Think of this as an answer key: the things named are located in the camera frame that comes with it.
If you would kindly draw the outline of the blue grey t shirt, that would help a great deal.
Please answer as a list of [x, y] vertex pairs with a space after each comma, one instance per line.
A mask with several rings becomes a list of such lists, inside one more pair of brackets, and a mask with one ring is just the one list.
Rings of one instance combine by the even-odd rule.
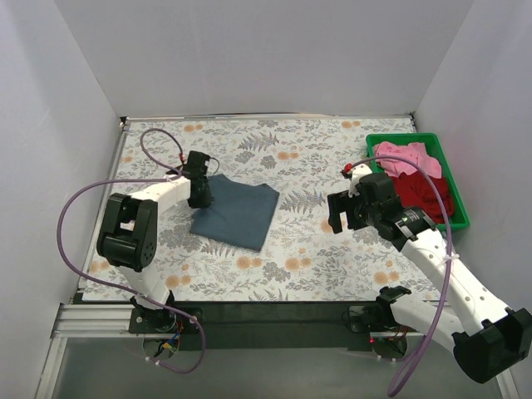
[[264, 246], [279, 192], [269, 185], [246, 185], [216, 175], [209, 181], [211, 205], [193, 215], [190, 232], [242, 249]]

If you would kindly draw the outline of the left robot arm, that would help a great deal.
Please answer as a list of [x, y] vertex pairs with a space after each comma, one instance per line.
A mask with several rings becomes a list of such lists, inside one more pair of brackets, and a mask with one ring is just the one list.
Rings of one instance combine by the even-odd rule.
[[114, 193], [106, 203], [96, 243], [97, 253], [118, 268], [135, 291], [131, 299], [142, 321], [166, 333], [176, 315], [162, 308], [173, 295], [157, 276], [155, 258], [159, 217], [185, 201], [191, 209], [210, 206], [212, 194], [207, 172], [211, 157], [192, 150], [185, 163], [165, 175], [165, 180], [130, 195]]

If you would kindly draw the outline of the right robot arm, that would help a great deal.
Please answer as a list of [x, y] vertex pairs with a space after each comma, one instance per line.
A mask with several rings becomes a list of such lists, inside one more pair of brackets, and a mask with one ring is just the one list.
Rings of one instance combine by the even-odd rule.
[[328, 223], [344, 228], [373, 227], [441, 289], [453, 313], [415, 298], [402, 286], [382, 288], [376, 298], [385, 326], [400, 324], [450, 351], [473, 381], [488, 382], [526, 359], [531, 347], [531, 314], [497, 298], [461, 262], [431, 218], [419, 207], [405, 207], [392, 179], [366, 166], [346, 171], [348, 190], [328, 196]]

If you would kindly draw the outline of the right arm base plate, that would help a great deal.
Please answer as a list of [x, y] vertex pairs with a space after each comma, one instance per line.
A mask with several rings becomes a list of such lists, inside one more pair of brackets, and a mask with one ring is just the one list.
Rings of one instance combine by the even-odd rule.
[[399, 324], [379, 305], [354, 305], [342, 313], [344, 325], [354, 333], [403, 333], [415, 329]]

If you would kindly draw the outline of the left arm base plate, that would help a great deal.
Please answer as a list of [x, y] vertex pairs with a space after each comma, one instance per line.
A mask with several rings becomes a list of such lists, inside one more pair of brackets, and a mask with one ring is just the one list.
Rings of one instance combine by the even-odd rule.
[[165, 309], [134, 308], [128, 333], [131, 334], [199, 334], [199, 328], [189, 318]]

